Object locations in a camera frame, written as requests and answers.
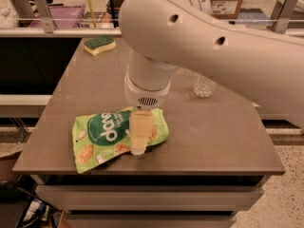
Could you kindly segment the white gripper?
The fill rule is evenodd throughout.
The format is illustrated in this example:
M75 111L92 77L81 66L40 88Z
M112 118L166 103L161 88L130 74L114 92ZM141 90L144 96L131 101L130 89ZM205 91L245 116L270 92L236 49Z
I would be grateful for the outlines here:
M169 74L135 74L127 72L124 77L124 95L128 103L140 109L160 107L170 89ZM151 110L136 110L130 115L130 145L133 155L145 152L149 136L154 127Z

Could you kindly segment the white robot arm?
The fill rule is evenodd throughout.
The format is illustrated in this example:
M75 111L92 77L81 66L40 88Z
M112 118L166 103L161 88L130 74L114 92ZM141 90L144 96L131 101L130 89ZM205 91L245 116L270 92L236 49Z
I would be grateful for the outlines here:
M132 53L124 79L128 102L162 105L184 67L304 128L304 42L231 25L211 15L209 0L124 0L122 37Z

